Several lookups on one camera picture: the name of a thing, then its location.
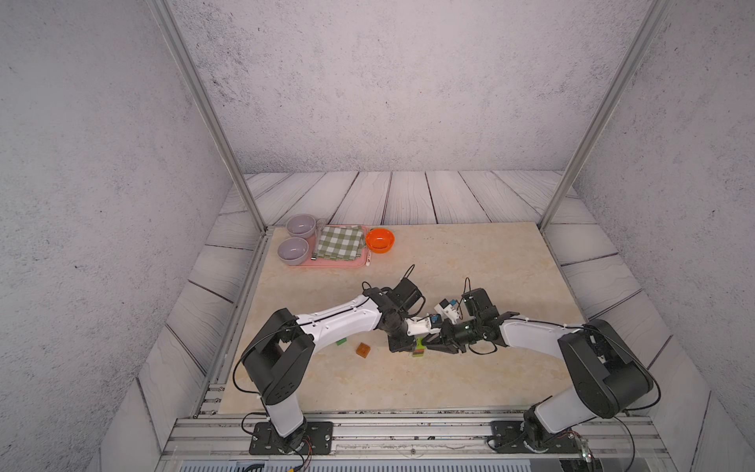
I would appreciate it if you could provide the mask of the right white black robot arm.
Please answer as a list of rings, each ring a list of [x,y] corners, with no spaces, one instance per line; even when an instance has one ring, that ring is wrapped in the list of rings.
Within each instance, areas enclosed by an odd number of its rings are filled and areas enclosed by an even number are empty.
[[[595,418],[611,419],[650,393],[657,383],[613,326],[558,324],[517,312],[501,313],[484,289],[462,296],[468,318],[456,302],[442,301],[433,315],[408,321],[407,334],[422,346],[449,354],[471,352],[479,342],[529,349],[563,361],[572,386],[529,408],[523,419],[525,444],[544,450],[572,427]]]

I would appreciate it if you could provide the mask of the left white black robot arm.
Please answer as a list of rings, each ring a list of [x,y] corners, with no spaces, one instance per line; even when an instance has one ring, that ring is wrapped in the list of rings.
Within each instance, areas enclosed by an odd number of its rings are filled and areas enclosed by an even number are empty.
[[[336,342],[382,330],[389,348],[401,352],[413,348],[406,321],[419,314],[426,298],[408,277],[393,287],[363,284],[356,298],[320,312],[294,315],[288,309],[275,311],[240,355],[254,384],[269,423],[279,438],[291,441],[304,435],[306,419],[297,391],[315,354]]]

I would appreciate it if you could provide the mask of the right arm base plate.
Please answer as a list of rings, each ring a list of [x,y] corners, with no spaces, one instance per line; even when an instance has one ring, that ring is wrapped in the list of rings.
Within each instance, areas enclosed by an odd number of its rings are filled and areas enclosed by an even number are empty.
[[[524,421],[491,422],[486,444],[496,454],[578,454],[568,432],[549,433]]]

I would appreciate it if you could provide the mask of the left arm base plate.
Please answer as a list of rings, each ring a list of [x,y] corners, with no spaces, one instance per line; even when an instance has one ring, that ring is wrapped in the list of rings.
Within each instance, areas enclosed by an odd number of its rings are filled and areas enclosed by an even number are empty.
[[[333,440],[332,422],[305,420],[303,425],[287,437],[280,436],[271,422],[259,422],[251,434],[249,454],[285,455],[310,454],[329,455]]]

